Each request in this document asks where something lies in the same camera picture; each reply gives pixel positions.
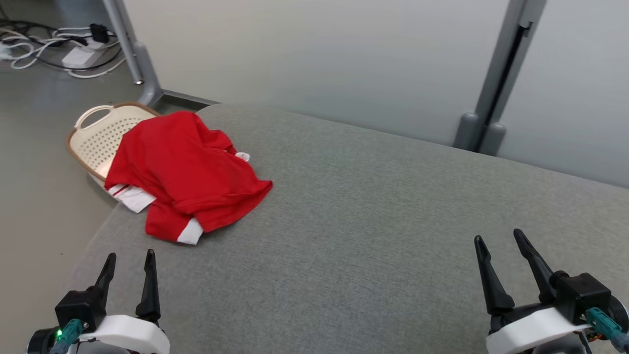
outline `basket handle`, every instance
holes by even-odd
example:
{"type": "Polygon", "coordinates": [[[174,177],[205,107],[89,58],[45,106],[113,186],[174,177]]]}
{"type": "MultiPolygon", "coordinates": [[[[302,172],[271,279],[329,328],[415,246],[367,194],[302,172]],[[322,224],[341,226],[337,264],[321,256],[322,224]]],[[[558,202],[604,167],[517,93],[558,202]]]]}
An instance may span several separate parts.
{"type": "Polygon", "coordinates": [[[88,109],[85,113],[83,113],[83,114],[79,117],[79,119],[77,120],[77,122],[74,124],[74,128],[75,128],[76,130],[84,130],[84,129],[87,129],[87,128],[89,128],[89,127],[93,127],[93,126],[95,126],[96,124],[98,124],[98,123],[100,123],[102,120],[104,120],[105,118],[109,117],[109,115],[110,115],[110,114],[112,114],[112,112],[113,112],[113,108],[114,108],[114,106],[107,106],[107,105],[105,105],[105,106],[96,106],[96,107],[94,107],[94,108],[90,108],[90,109],[88,109]],[[81,124],[83,124],[83,121],[84,121],[87,117],[89,117],[89,116],[90,116],[90,115],[92,115],[93,113],[96,113],[96,112],[98,112],[98,111],[103,111],[103,110],[109,110],[109,114],[108,114],[108,115],[106,115],[105,117],[102,117],[101,119],[99,119],[99,120],[95,121],[94,123],[92,123],[92,124],[90,124],[90,125],[86,126],[86,127],[81,127],[81,124]]]}

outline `black plug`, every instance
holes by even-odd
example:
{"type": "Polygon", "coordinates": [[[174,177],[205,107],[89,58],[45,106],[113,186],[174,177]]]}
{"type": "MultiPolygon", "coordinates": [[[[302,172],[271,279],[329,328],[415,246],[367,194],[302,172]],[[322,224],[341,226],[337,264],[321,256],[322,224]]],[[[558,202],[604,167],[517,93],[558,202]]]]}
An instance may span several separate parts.
{"type": "Polygon", "coordinates": [[[97,25],[95,23],[89,25],[89,30],[92,32],[92,39],[99,43],[109,43],[109,33],[107,27],[104,25],[97,25]]]}

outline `white cable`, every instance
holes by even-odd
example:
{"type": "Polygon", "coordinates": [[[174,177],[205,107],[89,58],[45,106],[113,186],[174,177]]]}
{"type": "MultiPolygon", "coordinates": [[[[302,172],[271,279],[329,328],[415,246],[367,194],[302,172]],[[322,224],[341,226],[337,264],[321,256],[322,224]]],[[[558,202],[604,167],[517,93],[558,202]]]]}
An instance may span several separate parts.
{"type": "MultiPolygon", "coordinates": [[[[26,69],[27,67],[31,67],[41,56],[41,54],[43,53],[43,51],[48,48],[49,46],[58,43],[58,42],[70,42],[74,45],[76,45],[77,47],[81,47],[84,50],[90,50],[90,51],[96,51],[96,50],[106,50],[108,48],[114,47],[115,45],[119,44],[118,41],[115,41],[114,43],[104,46],[104,47],[100,47],[98,49],[92,49],[89,48],[88,46],[83,45],[82,43],[76,42],[74,40],[70,40],[68,41],[68,38],[65,37],[81,37],[81,38],[85,38],[85,37],[90,37],[91,33],[59,33],[61,31],[69,31],[69,30],[88,30],[89,27],[67,27],[67,28],[59,28],[58,30],[55,30],[52,33],[52,37],[51,38],[40,38],[37,36],[25,36],[22,33],[19,32],[15,32],[15,31],[11,31],[11,30],[7,30],[4,28],[0,28],[0,33],[4,32],[4,33],[10,33],[12,35],[14,35],[13,37],[6,37],[3,38],[3,40],[24,40],[24,41],[28,41],[28,42],[19,42],[19,43],[15,43],[13,45],[8,45],[6,46],[7,49],[11,49],[11,48],[16,48],[16,47],[28,47],[28,52],[24,55],[21,55],[19,57],[10,57],[9,60],[12,60],[11,62],[11,68],[16,69],[16,70],[22,70],[22,69],[26,69]],[[35,46],[31,43],[32,40],[36,40],[38,42],[41,43],[45,43],[43,44],[41,47],[39,48],[35,48],[35,46]],[[33,54],[35,54],[35,57],[33,58],[33,60],[31,60],[28,64],[23,65],[23,66],[18,66],[18,62],[20,60],[26,59],[30,56],[32,56],[33,54]]],[[[115,35],[113,32],[108,31],[108,35],[115,35]]],[[[78,75],[76,73],[74,73],[74,71],[81,71],[81,69],[65,69],[65,71],[68,73],[68,75],[72,76],[72,77],[76,77],[77,79],[93,79],[95,77],[99,77],[99,76],[103,76],[113,70],[115,70],[117,67],[119,67],[122,63],[124,63],[126,60],[126,58],[122,58],[118,63],[116,63],[114,66],[110,67],[109,69],[103,71],[103,72],[99,72],[98,74],[93,74],[93,75],[78,75]]]]}

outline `red cloth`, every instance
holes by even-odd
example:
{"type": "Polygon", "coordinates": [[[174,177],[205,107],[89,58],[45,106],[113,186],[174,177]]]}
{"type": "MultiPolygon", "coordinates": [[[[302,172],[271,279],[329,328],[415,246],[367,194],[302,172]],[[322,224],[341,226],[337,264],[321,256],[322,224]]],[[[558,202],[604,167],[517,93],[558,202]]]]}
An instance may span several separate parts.
{"type": "Polygon", "coordinates": [[[153,195],[146,232],[176,241],[191,218],[204,232],[227,226],[272,188],[235,153],[225,133],[208,129],[194,113],[144,120],[123,136],[105,188],[131,185],[153,195]]]}

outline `power strip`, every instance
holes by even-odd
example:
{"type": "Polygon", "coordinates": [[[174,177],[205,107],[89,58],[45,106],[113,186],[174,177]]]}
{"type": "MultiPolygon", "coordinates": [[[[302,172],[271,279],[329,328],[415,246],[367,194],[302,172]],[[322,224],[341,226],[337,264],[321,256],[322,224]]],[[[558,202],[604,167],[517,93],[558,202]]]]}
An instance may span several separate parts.
{"type": "Polygon", "coordinates": [[[91,50],[83,49],[82,47],[75,47],[72,49],[68,55],[66,55],[61,63],[63,63],[64,67],[69,67],[73,69],[85,69],[87,67],[91,67],[94,63],[100,58],[106,50],[97,50],[102,48],[105,43],[95,42],[91,38],[86,38],[87,47],[91,50]]]}

